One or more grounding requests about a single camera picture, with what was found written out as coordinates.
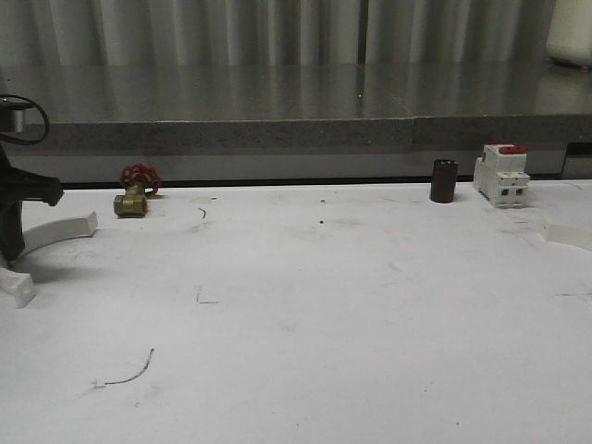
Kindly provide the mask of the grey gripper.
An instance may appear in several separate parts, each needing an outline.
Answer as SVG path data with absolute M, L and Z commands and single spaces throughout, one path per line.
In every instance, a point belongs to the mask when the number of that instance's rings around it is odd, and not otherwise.
M 0 131 L 22 132 L 24 105 L 9 101 L 0 104 Z M 24 250 L 22 201 L 55 206 L 64 192 L 58 178 L 46 177 L 15 168 L 1 147 L 1 254 L 16 260 Z

